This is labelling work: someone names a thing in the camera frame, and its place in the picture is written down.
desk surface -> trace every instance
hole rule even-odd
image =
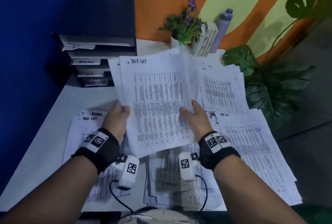
[[[154,54],[169,49],[163,42],[137,40],[138,55]],[[214,66],[221,65],[220,57],[224,50],[209,54],[207,60]],[[111,101],[118,99],[114,87],[79,88],[72,86],[76,79],[72,76],[61,91],[48,113],[23,159],[0,197],[0,211],[8,211],[40,183],[47,179],[60,166],[67,140],[70,121],[85,109],[108,110]],[[145,163],[141,160],[136,178],[136,188],[144,188],[146,178]],[[121,200],[136,210],[145,207],[144,190],[134,190]],[[86,203],[82,211],[126,211],[114,199],[106,202]]]

person's right arm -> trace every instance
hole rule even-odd
[[[184,107],[180,113],[199,141],[213,129],[199,103],[192,100],[192,105],[194,113]],[[236,223],[306,223],[239,157],[226,157],[213,172],[227,210]]]

flower pot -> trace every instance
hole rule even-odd
[[[177,39],[174,39],[173,36],[171,36],[171,48],[176,48],[181,46],[179,45],[179,41]]]

bottle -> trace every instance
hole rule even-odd
[[[230,21],[231,21],[232,17],[233,17],[233,9],[228,8],[226,11],[222,12],[220,14],[220,16],[218,17],[218,19],[215,21],[217,24],[217,27],[218,27],[218,33],[210,48],[211,54],[214,54],[217,51],[217,49],[220,45],[220,42],[222,41],[222,38],[224,37],[226,30],[230,25]]]

hand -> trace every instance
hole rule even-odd
[[[126,132],[127,118],[129,117],[129,114],[129,106],[122,106],[121,102],[117,101],[107,112],[103,121],[102,128],[112,133],[118,140],[119,144],[122,143],[123,135]]]
[[[193,105],[194,113],[191,113],[186,108],[181,107],[180,114],[189,123],[190,129],[193,131],[195,140],[198,143],[202,136],[210,131],[213,131],[213,129],[205,110],[200,106],[200,104],[195,100],[191,100],[191,104]]]

